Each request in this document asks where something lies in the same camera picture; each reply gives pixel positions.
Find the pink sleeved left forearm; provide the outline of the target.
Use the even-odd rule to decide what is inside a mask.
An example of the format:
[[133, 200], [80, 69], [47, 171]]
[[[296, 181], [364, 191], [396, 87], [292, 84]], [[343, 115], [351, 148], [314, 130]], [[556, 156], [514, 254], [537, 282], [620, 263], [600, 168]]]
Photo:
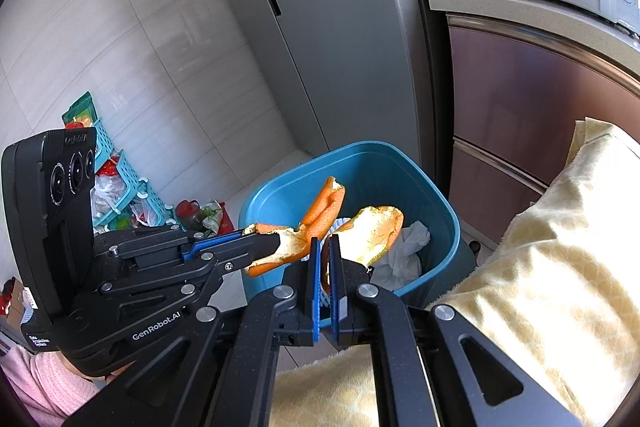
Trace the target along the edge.
[[58, 352], [32, 355], [15, 346], [3, 355], [1, 367], [17, 398], [39, 426], [61, 426], [99, 392], [93, 381], [71, 371]]

